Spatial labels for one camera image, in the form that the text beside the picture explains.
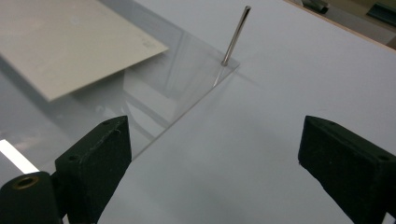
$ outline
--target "metal pin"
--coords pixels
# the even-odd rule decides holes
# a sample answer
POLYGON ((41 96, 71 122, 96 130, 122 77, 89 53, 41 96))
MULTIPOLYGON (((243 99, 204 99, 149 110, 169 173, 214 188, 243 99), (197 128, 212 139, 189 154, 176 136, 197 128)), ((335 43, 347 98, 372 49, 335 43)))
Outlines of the metal pin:
POLYGON ((230 46, 227 49, 227 52, 225 53, 224 59, 221 62, 221 65, 227 66, 228 61, 231 58, 231 54, 233 53, 233 47, 235 47, 236 41, 238 40, 239 35, 241 34, 242 28, 244 27, 245 21, 248 17, 248 13, 250 11, 251 7, 246 6, 244 13, 242 14, 241 20, 239 21, 238 26, 236 27, 235 33, 233 34, 233 39, 231 40, 230 46))

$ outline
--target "black object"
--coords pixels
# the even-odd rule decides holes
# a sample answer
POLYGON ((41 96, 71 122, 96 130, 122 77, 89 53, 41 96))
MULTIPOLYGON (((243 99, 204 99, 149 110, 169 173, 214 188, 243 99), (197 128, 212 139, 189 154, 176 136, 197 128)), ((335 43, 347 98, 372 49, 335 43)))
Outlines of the black object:
POLYGON ((396 27, 396 8, 375 3, 367 15, 396 27))
POLYGON ((382 223, 395 217, 396 157, 344 127, 307 116, 298 155, 355 223, 382 223))
POLYGON ((0 191, 0 223, 96 223, 132 160, 128 119, 109 119, 56 161, 56 172, 19 176, 0 191))

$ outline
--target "white table surface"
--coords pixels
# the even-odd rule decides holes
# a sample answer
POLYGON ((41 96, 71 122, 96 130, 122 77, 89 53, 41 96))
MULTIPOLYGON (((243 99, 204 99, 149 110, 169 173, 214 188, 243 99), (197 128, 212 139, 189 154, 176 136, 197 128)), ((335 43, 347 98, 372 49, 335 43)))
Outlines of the white table surface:
POLYGON ((396 154, 396 53, 281 0, 138 0, 241 63, 131 164, 101 223, 351 223, 297 160, 304 116, 396 154))

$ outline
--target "transparent acrylic sheet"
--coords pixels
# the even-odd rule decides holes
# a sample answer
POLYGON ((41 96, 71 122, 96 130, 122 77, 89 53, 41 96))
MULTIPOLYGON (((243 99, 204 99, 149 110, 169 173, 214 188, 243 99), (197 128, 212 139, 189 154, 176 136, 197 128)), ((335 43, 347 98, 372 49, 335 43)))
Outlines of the transparent acrylic sheet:
POLYGON ((169 50, 47 103, 0 60, 0 139, 42 171, 103 120, 127 115, 133 157, 238 66, 223 53, 131 0, 103 0, 169 50))

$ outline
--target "white paper sheet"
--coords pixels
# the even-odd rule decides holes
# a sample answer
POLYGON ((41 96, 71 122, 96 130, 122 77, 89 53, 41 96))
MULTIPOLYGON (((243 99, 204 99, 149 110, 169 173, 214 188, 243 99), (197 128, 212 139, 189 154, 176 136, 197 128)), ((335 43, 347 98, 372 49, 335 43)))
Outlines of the white paper sheet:
POLYGON ((95 0, 0 1, 0 54, 48 101, 166 49, 95 0))

